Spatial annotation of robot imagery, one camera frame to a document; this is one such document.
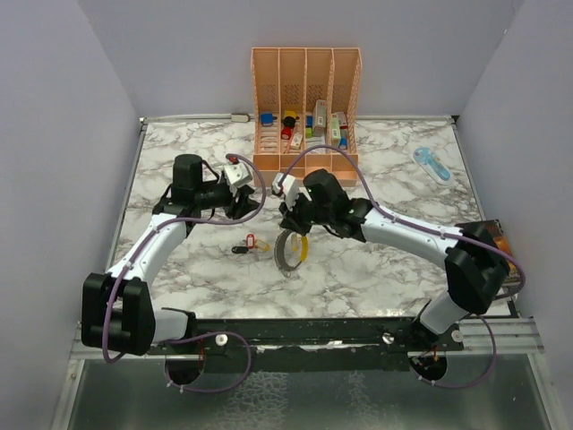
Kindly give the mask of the metal keyring with yellow grip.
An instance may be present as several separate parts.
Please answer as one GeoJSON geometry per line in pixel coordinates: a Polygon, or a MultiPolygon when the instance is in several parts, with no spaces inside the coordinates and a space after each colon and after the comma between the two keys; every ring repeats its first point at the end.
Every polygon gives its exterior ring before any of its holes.
{"type": "Polygon", "coordinates": [[[307,260],[309,253],[308,238],[297,234],[301,238],[303,248],[300,255],[293,255],[290,245],[290,236],[292,234],[296,233],[290,230],[283,230],[278,235],[273,250],[275,264],[279,272],[286,278],[289,278],[299,269],[307,260]]]}

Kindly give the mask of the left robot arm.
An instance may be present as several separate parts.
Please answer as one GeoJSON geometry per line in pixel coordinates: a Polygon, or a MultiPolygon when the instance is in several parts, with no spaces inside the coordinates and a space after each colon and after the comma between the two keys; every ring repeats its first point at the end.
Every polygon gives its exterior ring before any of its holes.
{"type": "Polygon", "coordinates": [[[172,182],[153,207],[150,221],[132,248],[104,273],[84,280],[81,342],[100,348],[114,363],[126,354],[142,356],[167,342],[184,354],[197,345],[192,315],[154,307],[150,287],[172,252],[200,224],[236,225],[254,218],[263,201],[252,199],[250,186],[261,172],[246,157],[227,155],[227,165],[212,180],[203,176],[209,164],[196,154],[175,158],[172,182]]]}

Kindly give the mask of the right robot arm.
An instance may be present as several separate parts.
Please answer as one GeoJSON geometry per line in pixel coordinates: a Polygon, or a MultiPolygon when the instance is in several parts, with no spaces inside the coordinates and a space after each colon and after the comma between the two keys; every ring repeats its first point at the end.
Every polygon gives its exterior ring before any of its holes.
{"type": "Polygon", "coordinates": [[[419,349],[435,348],[463,317],[485,314],[509,275],[502,251],[479,223],[434,227],[401,217],[377,208],[369,199],[349,197],[325,169],[313,171],[303,182],[278,173],[271,189],[283,200],[282,228],[305,236],[312,227],[322,226],[335,237],[388,245],[446,272],[446,291],[430,301],[412,324],[411,339],[419,349]]]}

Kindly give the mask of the yellow key tag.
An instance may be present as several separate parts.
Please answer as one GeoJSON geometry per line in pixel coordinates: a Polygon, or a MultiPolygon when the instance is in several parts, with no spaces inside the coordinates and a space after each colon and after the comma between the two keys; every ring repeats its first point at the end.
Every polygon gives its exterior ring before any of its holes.
{"type": "Polygon", "coordinates": [[[263,251],[263,252],[268,252],[268,250],[270,249],[270,245],[268,243],[266,243],[264,241],[259,241],[259,240],[257,240],[255,242],[254,247],[256,249],[263,251]]]}

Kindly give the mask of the black key tag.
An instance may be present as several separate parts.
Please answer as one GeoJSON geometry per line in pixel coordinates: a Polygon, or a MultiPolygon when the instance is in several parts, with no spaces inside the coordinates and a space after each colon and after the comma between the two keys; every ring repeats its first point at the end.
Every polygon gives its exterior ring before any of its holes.
{"type": "Polygon", "coordinates": [[[244,245],[238,245],[232,247],[233,254],[247,254],[249,252],[249,247],[244,245]]]}

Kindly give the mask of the blue cap bottle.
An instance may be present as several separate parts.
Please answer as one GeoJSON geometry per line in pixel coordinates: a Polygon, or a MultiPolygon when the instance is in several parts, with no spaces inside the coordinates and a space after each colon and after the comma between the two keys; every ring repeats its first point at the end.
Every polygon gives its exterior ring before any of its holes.
{"type": "Polygon", "coordinates": [[[348,139],[346,137],[341,138],[340,142],[338,144],[338,147],[343,151],[347,151],[348,150],[348,139]]]}

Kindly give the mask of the blue block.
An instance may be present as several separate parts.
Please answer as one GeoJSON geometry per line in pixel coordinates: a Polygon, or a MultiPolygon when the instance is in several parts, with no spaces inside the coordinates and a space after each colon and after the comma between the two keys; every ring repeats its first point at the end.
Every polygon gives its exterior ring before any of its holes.
{"type": "Polygon", "coordinates": [[[263,127],[273,126],[276,117],[272,112],[262,112],[260,113],[260,122],[263,127]]]}

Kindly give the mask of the tall grey box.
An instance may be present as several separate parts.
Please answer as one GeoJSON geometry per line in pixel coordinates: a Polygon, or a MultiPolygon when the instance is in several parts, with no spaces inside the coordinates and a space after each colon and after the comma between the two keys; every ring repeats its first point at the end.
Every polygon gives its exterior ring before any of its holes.
{"type": "Polygon", "coordinates": [[[312,136],[321,137],[327,128],[327,102],[318,99],[312,112],[312,136]]]}

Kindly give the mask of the white red box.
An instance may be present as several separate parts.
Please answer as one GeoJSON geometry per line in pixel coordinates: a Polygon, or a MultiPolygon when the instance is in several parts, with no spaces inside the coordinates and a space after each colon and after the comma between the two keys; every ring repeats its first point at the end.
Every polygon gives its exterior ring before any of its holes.
{"type": "Polygon", "coordinates": [[[339,145],[347,138],[348,123],[344,112],[335,112],[330,116],[330,139],[332,144],[339,145]]]}

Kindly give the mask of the peach desk organizer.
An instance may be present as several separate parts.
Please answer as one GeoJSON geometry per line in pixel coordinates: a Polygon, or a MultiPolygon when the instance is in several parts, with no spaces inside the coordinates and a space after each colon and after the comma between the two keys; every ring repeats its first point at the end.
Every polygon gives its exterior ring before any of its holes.
{"type": "Polygon", "coordinates": [[[260,170],[256,184],[271,184],[277,173],[303,179],[326,169],[343,186],[357,181],[355,120],[362,77],[361,51],[357,47],[255,47],[251,53],[255,137],[253,163],[260,170]],[[312,128],[318,99],[327,102],[327,128],[321,137],[305,138],[312,128]],[[281,138],[283,111],[297,114],[290,139],[281,138]],[[330,116],[344,112],[348,123],[348,150],[330,139],[330,116]],[[263,127],[260,113],[272,112],[273,126],[263,127]]]}

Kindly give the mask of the blue toothbrush package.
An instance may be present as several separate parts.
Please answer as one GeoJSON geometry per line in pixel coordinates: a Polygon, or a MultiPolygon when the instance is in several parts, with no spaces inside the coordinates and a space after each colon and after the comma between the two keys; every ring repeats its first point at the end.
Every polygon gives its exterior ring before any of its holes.
{"type": "Polygon", "coordinates": [[[418,147],[413,151],[413,160],[420,166],[437,184],[451,185],[455,178],[449,168],[440,160],[438,154],[428,147],[418,147]]]}

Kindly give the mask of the paperback book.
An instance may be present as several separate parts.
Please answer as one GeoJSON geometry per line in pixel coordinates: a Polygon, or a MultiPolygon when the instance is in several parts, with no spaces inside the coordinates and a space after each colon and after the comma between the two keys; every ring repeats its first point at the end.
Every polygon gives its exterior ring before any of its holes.
{"type": "MultiPolygon", "coordinates": [[[[488,219],[484,222],[485,228],[490,233],[493,238],[495,245],[505,254],[510,257],[513,256],[511,251],[509,241],[502,229],[501,223],[498,219],[488,219]]],[[[517,287],[521,282],[521,274],[519,269],[513,262],[508,262],[509,265],[509,275],[503,282],[503,287],[505,290],[509,291],[511,288],[517,287]]]]}

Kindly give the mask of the white adapter at wall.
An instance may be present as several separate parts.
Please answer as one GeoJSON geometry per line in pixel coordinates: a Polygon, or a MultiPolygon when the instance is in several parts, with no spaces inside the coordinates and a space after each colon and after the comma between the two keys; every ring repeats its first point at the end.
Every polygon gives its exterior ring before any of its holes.
{"type": "Polygon", "coordinates": [[[232,113],[230,120],[234,123],[246,124],[251,121],[251,116],[247,113],[232,113]]]}

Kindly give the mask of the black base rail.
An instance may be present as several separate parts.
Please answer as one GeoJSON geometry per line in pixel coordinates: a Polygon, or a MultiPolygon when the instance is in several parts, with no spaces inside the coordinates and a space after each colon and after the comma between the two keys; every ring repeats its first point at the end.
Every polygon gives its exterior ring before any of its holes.
{"type": "Polygon", "coordinates": [[[199,319],[192,334],[236,333],[249,344],[254,372],[406,371],[408,355],[461,351],[453,324],[432,339],[416,334],[412,317],[312,319],[199,319]]]}

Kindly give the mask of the aluminium frame bar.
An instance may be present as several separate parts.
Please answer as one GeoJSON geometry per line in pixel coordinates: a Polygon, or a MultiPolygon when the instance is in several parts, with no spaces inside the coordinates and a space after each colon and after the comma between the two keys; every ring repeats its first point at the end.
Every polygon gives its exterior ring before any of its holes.
{"type": "MultiPolygon", "coordinates": [[[[409,317],[366,319],[206,319],[199,333],[224,331],[241,335],[256,353],[284,351],[318,352],[374,347],[387,354],[421,354],[432,348],[428,341],[409,333],[409,317]]],[[[440,354],[517,354],[543,348],[532,319],[493,317],[486,322],[468,318],[457,322],[433,343],[440,354]]]]}

